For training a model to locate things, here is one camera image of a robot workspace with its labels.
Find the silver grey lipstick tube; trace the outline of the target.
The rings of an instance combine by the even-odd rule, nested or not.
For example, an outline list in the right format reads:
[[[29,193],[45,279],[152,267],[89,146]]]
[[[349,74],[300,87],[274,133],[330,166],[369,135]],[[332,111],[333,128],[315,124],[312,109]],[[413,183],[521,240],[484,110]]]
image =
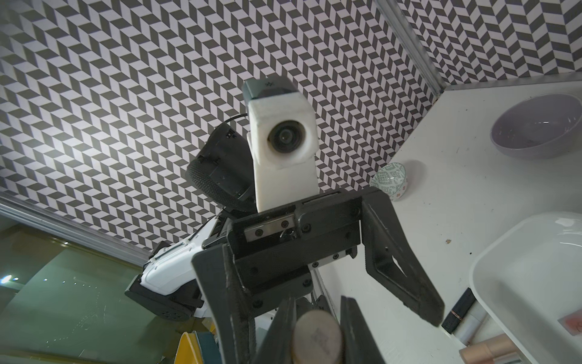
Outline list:
[[[455,338],[462,345],[467,347],[471,344],[471,341],[487,317],[488,313],[486,309],[478,301],[475,301],[471,309],[469,309],[468,313],[465,315],[465,318],[463,318],[462,322],[455,330]]]

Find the grey purple bowl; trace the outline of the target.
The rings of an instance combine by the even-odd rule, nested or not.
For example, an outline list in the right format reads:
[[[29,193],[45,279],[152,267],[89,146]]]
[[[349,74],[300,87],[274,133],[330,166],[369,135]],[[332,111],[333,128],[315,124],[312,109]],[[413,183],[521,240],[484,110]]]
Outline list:
[[[581,98],[553,93],[512,106],[490,130],[493,145],[516,159],[551,159],[566,153],[581,135]]]

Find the black gold lipstick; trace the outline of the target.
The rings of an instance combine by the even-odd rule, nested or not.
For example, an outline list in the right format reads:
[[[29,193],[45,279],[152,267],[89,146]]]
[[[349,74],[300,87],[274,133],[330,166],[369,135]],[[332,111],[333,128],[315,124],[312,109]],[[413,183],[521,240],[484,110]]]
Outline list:
[[[444,332],[452,335],[463,322],[475,301],[476,298],[471,288],[467,288],[444,319],[441,325]]]

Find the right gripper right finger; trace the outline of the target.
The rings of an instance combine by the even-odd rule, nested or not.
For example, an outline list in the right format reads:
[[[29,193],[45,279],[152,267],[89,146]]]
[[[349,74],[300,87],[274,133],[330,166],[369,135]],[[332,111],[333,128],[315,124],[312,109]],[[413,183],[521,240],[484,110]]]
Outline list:
[[[344,363],[385,364],[362,311],[354,298],[341,297],[340,327],[344,336]]]

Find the pink lip gloss tube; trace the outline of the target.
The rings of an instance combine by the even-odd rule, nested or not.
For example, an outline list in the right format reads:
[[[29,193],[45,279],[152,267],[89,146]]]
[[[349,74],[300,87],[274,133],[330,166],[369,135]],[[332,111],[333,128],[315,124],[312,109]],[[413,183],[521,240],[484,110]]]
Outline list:
[[[582,309],[560,318],[559,323],[571,336],[580,335],[582,332]]]

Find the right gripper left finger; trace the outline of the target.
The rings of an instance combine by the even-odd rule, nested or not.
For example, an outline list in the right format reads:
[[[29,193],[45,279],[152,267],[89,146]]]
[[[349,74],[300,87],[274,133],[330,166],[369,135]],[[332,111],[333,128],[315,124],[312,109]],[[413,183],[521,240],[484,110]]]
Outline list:
[[[297,320],[296,300],[287,298],[278,307],[271,327],[253,364],[291,364],[293,330]]]

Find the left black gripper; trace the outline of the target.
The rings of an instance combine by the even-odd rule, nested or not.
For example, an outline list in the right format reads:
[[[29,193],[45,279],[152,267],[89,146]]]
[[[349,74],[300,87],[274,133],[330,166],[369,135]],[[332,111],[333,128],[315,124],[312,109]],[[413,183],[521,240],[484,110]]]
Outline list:
[[[313,290],[313,270],[365,247],[366,272],[438,327],[444,302],[409,246],[388,195],[335,190],[234,221],[227,244],[192,258],[223,363],[251,363],[255,319]]]

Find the red brown lip gloss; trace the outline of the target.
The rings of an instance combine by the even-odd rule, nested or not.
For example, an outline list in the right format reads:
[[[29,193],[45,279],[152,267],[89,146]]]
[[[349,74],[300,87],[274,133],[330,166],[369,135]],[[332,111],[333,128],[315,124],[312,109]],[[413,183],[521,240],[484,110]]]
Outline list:
[[[459,351],[463,363],[522,363],[519,353],[518,347],[506,334]]]

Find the white plastic storage box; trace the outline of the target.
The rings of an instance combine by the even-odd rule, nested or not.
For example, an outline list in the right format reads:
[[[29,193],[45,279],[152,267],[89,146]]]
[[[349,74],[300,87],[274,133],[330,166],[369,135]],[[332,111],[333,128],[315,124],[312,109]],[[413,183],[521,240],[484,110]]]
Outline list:
[[[581,215],[526,218],[492,243],[469,274],[479,303],[532,363],[579,363]]]

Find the beige tan lipstick tube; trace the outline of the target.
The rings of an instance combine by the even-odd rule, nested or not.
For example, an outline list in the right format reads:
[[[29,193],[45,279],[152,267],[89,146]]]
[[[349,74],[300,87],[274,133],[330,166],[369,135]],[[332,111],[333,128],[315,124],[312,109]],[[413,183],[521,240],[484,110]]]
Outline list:
[[[293,329],[291,357],[293,363],[341,363],[343,334],[336,319],[324,310],[303,314]]]

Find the green patterned small bowl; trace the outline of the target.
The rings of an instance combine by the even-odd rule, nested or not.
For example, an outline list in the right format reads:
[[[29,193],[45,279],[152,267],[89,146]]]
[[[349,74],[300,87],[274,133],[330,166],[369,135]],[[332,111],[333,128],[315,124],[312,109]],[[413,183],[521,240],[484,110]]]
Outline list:
[[[376,173],[370,185],[383,191],[391,201],[399,200],[408,186],[405,166],[402,163],[391,162]]]

